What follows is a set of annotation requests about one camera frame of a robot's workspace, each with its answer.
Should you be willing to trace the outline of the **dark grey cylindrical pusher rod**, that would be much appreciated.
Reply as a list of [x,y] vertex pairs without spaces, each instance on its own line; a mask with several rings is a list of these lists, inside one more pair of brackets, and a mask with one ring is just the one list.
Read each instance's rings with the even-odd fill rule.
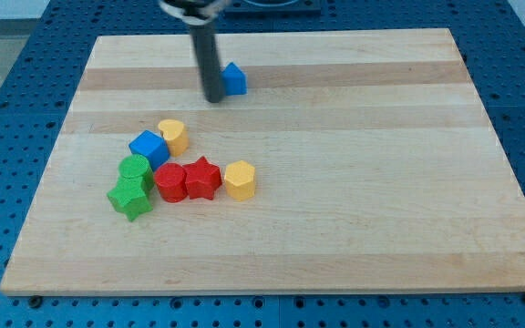
[[189,26],[189,32],[200,73],[203,95],[208,102],[219,103],[225,97],[225,86],[221,76],[215,25],[210,21],[201,26]]

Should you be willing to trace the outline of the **silver ring rod mount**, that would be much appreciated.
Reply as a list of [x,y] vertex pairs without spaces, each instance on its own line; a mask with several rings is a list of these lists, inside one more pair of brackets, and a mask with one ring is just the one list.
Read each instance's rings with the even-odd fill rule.
[[187,25],[205,25],[224,9],[224,0],[159,0],[160,8]]

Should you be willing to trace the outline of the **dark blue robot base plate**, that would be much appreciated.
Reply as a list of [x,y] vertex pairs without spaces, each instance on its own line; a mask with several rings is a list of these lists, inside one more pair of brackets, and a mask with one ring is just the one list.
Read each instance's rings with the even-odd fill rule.
[[323,0],[231,0],[226,16],[319,14]]

